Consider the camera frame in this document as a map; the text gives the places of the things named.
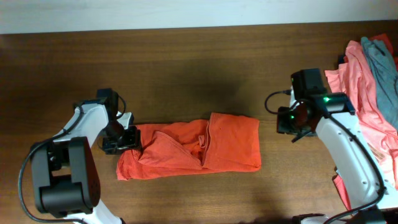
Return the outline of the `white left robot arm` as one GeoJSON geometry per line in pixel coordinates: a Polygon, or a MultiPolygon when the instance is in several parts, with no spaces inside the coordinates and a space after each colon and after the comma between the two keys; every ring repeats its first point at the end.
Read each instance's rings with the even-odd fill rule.
{"type": "Polygon", "coordinates": [[[113,89],[100,89],[95,99],[75,105],[59,133],[32,145],[26,160],[31,163],[35,206],[51,214],[53,223],[123,223],[101,200],[91,147],[101,137],[100,149],[107,155],[142,152],[133,114],[119,111],[124,102],[113,89]]]}

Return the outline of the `orange printed t-shirt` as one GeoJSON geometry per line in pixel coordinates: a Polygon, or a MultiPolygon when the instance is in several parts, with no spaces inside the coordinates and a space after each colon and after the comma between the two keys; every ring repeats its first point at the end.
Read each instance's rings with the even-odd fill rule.
{"type": "Polygon", "coordinates": [[[255,172],[261,169],[259,120],[212,113],[209,119],[140,124],[142,151],[118,160],[118,180],[177,175],[255,172]]]}

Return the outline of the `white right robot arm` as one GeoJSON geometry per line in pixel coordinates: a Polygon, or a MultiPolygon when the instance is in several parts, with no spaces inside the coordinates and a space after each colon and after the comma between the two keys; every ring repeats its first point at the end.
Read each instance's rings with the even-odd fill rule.
{"type": "Polygon", "coordinates": [[[332,217],[298,215],[293,223],[397,223],[397,190],[366,143],[347,95],[328,93],[318,69],[300,70],[290,79],[290,106],[278,109],[277,132],[294,135],[293,142],[317,136],[336,165],[351,205],[332,217]]]}

